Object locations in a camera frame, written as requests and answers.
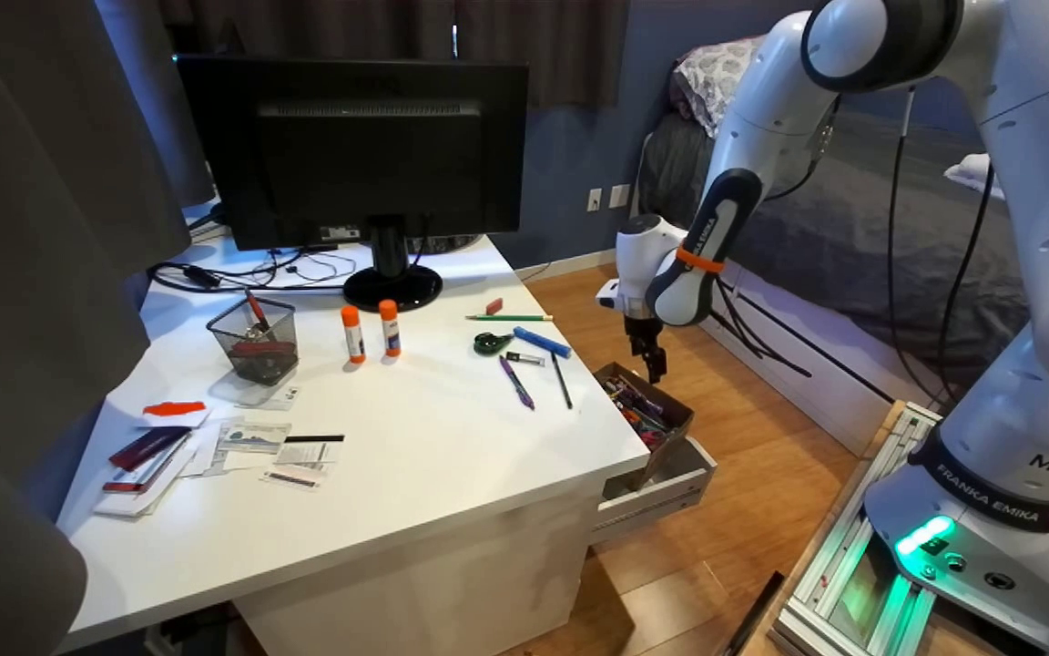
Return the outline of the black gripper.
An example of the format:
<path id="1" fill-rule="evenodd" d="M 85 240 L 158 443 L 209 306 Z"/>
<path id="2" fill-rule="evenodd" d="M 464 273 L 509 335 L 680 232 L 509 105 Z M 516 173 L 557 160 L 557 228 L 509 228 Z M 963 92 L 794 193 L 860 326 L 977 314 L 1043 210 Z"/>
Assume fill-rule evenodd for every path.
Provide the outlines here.
<path id="1" fill-rule="evenodd" d="M 662 325 L 656 318 L 625 318 L 624 326 L 633 357 L 642 357 L 646 363 L 661 363 L 667 357 L 667 348 L 661 345 Z"/>

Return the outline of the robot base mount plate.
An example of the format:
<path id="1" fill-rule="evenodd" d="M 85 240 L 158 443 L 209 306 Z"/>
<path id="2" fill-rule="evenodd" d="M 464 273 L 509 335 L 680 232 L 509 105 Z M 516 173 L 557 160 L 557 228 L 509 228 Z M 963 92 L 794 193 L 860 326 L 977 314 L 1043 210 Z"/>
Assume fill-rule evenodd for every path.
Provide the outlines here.
<path id="1" fill-rule="evenodd" d="M 920 656 L 945 607 L 1049 656 L 1049 506 L 986 494 L 936 424 L 894 404 L 809 542 L 771 620 L 800 656 Z"/>

